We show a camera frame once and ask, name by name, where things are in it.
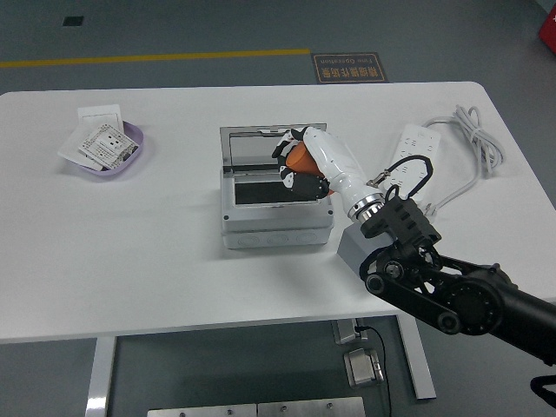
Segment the white cable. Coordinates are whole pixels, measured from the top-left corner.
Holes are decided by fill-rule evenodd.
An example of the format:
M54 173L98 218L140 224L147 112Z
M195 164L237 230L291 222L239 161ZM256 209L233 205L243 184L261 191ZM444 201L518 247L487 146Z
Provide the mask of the white cable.
M473 112L477 117L477 121L474 121L472 118ZM452 117L436 117L423 124L423 127L428 128L437 123L456 124L461 128L461 131L466 136L468 143L476 155L476 170L475 177L470 182L455 190L452 194L432 207L427 207L427 214L433 214L454 198L467 192L479 180L483 169L486 169L489 175L492 174L492 172L502 164L506 154L502 145L482 128L480 123L480 112L476 107L472 107L469 111L466 111L458 105Z

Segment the black power cord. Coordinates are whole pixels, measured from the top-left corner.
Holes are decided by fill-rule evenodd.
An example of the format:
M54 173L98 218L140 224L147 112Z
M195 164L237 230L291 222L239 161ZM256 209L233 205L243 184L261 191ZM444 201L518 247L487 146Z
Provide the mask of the black power cord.
M407 198L411 198L413 197L415 194L417 194L419 192L420 189L422 189L425 184L428 182L428 180L431 179L431 177L433 176L433 164L431 163L431 160L429 158L427 158L426 156L423 155L411 155L411 156L406 156L405 158L401 158L398 162L396 162L394 165L392 165L390 168L386 169L387 172L392 172L394 171L396 168L398 168L400 165L409 162L409 161L413 161L415 159L418 159L420 161L423 161L425 163L425 167L427 168L427 174L417 183L417 185L415 185L414 189L412 189L409 194L407 194ZM398 195L400 193L400 186L398 184L394 184L392 187L390 187L384 197L385 201L390 200L390 195L394 193L394 195Z
M531 380L531 390L542 398L546 404L556 408L556 393L548 391L545 385L556 384L556 375L537 376Z
M355 326L354 330L357 333L361 333L364 332L365 330L373 330L377 336L379 336L379 339L381 340L381 345L382 345L382 367L384 368L384 377L386 378L386 388L387 388L387 392L388 392L388 417L392 417L392 395L390 394L390 380L388 378L387 375L387 370L386 370L386 346L384 344L384 339L382 339L381 334L379 333L379 331L376 328L372 328L371 326Z

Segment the white power strip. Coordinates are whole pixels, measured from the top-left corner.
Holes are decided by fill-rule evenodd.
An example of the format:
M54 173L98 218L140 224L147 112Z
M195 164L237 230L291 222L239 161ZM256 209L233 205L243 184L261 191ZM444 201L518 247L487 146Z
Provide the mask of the white power strip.
M416 124L408 124L401 134L400 141L394 152L392 164L398 162L401 158L411 155L423 155L431 160L434 166L434 159L440 144L440 133L434 130L417 126ZM400 186L400 197L407 198L407 194L422 180L427 174L427 169L423 161L409 161L392 171L392 174L382 182L384 191L388 191L390 187L397 184ZM418 204L422 202L424 194L427 192L427 186L422 188L412 198Z

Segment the gray plastic box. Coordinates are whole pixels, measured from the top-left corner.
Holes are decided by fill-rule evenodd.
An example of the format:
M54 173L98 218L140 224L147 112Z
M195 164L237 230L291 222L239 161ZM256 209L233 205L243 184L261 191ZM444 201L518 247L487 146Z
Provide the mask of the gray plastic box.
M272 152L287 129L305 125L220 129L222 236L227 248L310 245L328 242L334 226L330 197L310 200L286 189Z

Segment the yellow floor line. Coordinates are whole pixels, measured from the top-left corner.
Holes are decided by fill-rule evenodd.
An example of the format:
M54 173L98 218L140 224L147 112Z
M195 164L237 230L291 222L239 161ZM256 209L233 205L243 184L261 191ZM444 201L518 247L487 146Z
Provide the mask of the yellow floor line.
M40 59L35 61L0 62L0 68L43 67L48 65L80 65L91 63L138 63L147 61L176 61L187 59L241 58L252 56L308 55L308 49L298 50L235 50L227 52L194 52L187 54L97 56L87 58Z

